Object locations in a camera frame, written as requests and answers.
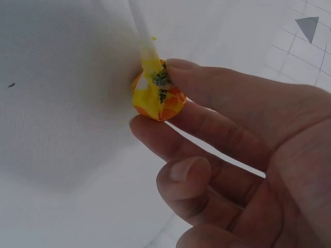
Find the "candy wrapper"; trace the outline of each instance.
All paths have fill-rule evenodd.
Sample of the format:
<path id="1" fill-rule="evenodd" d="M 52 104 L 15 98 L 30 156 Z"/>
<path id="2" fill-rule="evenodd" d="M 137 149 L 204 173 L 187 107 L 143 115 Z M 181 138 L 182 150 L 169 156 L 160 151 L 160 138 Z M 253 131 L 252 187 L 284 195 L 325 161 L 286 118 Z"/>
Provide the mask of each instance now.
<path id="1" fill-rule="evenodd" d="M 148 32 L 138 2 L 129 0 L 129 5 L 140 39 L 143 68 L 143 72 L 132 84 L 133 106 L 142 115 L 157 121 L 166 121 L 182 110 L 186 97 L 168 77 L 166 64 L 156 52 L 156 39 Z"/>
<path id="2" fill-rule="evenodd" d="M 133 106 L 142 115 L 149 118 L 166 121 L 177 115 L 183 108 L 186 97 L 176 87 L 169 89 L 165 85 L 172 85 L 166 65 L 161 60 L 163 70 L 154 78 L 142 72 L 132 84 Z"/>

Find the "finger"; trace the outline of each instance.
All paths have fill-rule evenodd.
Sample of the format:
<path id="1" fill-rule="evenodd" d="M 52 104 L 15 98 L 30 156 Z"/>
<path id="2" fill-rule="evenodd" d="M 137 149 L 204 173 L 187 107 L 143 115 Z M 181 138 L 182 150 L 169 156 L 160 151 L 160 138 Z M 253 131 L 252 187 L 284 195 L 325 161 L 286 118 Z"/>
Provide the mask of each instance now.
<path id="1" fill-rule="evenodd" d="M 214 109 L 271 149 L 328 118 L 331 97 L 312 86 L 283 84 L 185 60 L 166 62 L 173 83 L 199 105 Z"/>
<path id="2" fill-rule="evenodd" d="M 211 186 L 217 193 L 238 205 L 245 206 L 263 181 L 203 150 L 165 123 L 139 115 L 131 121 L 130 126 L 142 143 L 167 162 L 191 157 L 207 158 L 212 166 Z"/>
<path id="3" fill-rule="evenodd" d="M 244 164 L 262 172 L 267 170 L 270 148 L 217 112 L 187 102 L 170 123 Z"/>
<path id="4" fill-rule="evenodd" d="M 242 210 L 207 189 L 211 175 L 208 160 L 189 158 L 167 164 L 157 177 L 157 186 L 164 201 L 186 222 L 227 228 Z"/>
<path id="5" fill-rule="evenodd" d="M 214 225 L 193 227 L 182 235 L 176 248 L 249 248 L 233 234 Z"/>

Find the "yellow wrapper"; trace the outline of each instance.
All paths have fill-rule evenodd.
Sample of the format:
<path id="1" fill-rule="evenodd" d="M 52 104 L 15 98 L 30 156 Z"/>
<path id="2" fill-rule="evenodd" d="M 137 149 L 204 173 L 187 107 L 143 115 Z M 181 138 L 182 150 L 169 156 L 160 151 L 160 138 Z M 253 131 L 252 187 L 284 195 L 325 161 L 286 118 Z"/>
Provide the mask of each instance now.
<path id="1" fill-rule="evenodd" d="M 168 80 L 164 60 L 163 71 L 157 74 L 160 81 Z M 144 71 L 133 81 L 133 106 L 138 113 L 157 121 L 167 121 L 176 116 L 186 102 L 186 96 L 176 87 L 169 89 L 157 85 L 158 81 Z"/>

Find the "grout line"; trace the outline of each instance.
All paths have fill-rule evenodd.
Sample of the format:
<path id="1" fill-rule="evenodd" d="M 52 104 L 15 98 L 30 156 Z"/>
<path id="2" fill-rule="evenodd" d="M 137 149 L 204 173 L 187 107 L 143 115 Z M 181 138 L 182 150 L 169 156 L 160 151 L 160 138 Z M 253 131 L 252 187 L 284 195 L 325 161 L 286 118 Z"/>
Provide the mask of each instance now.
<path id="1" fill-rule="evenodd" d="M 316 8 L 318 8 L 318 9 L 324 10 L 325 12 L 328 12 L 328 13 L 330 13 L 330 14 L 331 14 L 331 12 L 330 12 L 330 11 L 328 11 L 328 10 L 326 10 L 326 9 L 323 9 L 323 8 L 321 8 L 321 7 L 319 7 L 319 6 L 316 6 L 315 4 L 312 4 L 312 3 L 310 3 L 310 2 L 307 2 L 307 1 L 306 1 L 306 3 L 307 3 L 307 4 L 310 4 L 310 5 L 314 6 L 314 7 L 316 7 Z"/>
<path id="2" fill-rule="evenodd" d="M 323 56 L 323 59 L 322 59 L 322 63 L 321 63 L 319 74 L 318 74 L 317 79 L 316 79 L 316 82 L 315 82 L 315 86 L 317 84 L 318 79 L 320 78 L 320 74 L 321 74 L 321 71 L 322 71 L 322 66 L 323 66 L 324 58 L 325 58 L 325 54 L 326 54 L 326 49 L 327 49 L 327 46 L 325 47 L 324 56 Z"/>
<path id="3" fill-rule="evenodd" d="M 297 32 L 295 32 L 295 35 L 294 35 L 294 38 L 293 38 L 293 40 L 292 40 L 292 43 L 291 43 L 290 49 L 287 51 L 288 54 L 287 54 L 286 58 L 284 59 L 283 63 L 281 64 L 281 67 L 280 67 L 280 70 L 279 70 L 279 72 L 278 72 L 278 74 L 277 74 L 277 77 L 280 76 L 281 71 L 282 71 L 282 69 L 284 68 L 285 63 L 286 63 L 286 61 L 287 61 L 287 59 L 288 59 L 288 57 L 289 57 L 289 53 L 290 53 L 290 50 L 291 50 L 291 48 L 292 48 L 292 46 L 293 46 L 293 43 L 294 43 L 295 37 L 297 37 L 296 34 L 297 34 Z"/>
<path id="4" fill-rule="evenodd" d="M 293 43 L 294 43 L 294 40 L 295 40 L 296 34 L 297 34 L 297 33 L 295 33 L 294 38 L 293 38 L 293 40 L 292 40 L 292 43 L 291 43 L 290 49 L 289 49 L 289 51 L 288 51 L 288 55 L 289 55 L 289 53 L 290 53 L 290 51 L 291 51 L 291 48 L 292 48 L 292 46 L 293 46 Z"/>
<path id="5" fill-rule="evenodd" d="M 277 47 L 277 46 L 275 46 L 275 45 L 272 45 L 273 47 L 275 47 L 275 48 L 278 48 L 279 50 L 282 50 L 282 51 L 284 51 L 284 52 L 287 52 L 287 51 L 285 51 L 284 49 L 282 49 L 282 48 L 279 48 L 279 47 Z M 316 69 L 318 69 L 319 70 L 319 68 L 317 67 L 317 66 L 315 66 L 315 65 L 313 65 L 312 63 L 310 63 L 310 62 L 307 62 L 307 61 L 305 61 L 303 58 L 300 58 L 300 57 L 298 57 L 298 56 L 296 56 L 296 55 L 294 55 L 294 54 L 292 54 L 292 53 L 289 53 L 290 55 L 292 55 L 293 57 L 296 57 L 296 58 L 298 58 L 298 59 L 300 59 L 300 60 L 302 60 L 303 62 L 306 62 L 307 64 L 309 64 L 309 65 L 311 65 L 311 66 L 313 66 L 314 68 L 316 68 Z M 330 76 L 331 77 L 331 75 L 330 74 L 328 74 L 327 72 L 325 72 L 325 71 L 323 71 L 323 70 L 321 70 L 321 72 L 324 72 L 326 75 L 328 75 L 328 76 Z"/>
<path id="6" fill-rule="evenodd" d="M 288 77 L 289 79 L 291 79 L 291 80 L 299 83 L 298 80 L 292 78 L 291 76 L 288 76 L 287 74 L 285 74 L 285 73 L 283 73 L 281 71 L 276 70 L 275 68 L 271 67 L 270 65 L 268 65 L 268 64 L 263 64 L 263 65 L 266 66 L 266 67 L 268 67 L 268 68 L 270 68 L 270 69 L 272 69 L 273 71 L 277 72 L 277 77 L 282 74 L 282 75 Z"/>
<path id="7" fill-rule="evenodd" d="M 324 62 L 324 58 L 325 58 L 325 54 L 326 54 L 326 49 L 327 49 L 327 46 L 325 47 L 325 51 L 324 51 L 324 55 L 323 55 L 323 59 L 322 59 L 321 67 L 320 67 L 320 72 L 322 70 L 322 66 L 323 66 L 323 62 Z"/>

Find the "white backdrop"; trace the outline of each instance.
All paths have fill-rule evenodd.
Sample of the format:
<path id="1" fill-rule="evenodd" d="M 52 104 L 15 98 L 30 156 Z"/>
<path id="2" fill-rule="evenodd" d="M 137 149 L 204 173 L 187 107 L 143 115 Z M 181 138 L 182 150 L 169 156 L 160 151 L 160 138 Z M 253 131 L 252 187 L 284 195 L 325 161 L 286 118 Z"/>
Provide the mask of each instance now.
<path id="1" fill-rule="evenodd" d="M 254 73 L 288 1 L 140 4 L 160 57 Z M 1 247 L 139 248 L 169 219 L 128 128 L 133 27 L 125 0 L 0 1 Z"/>

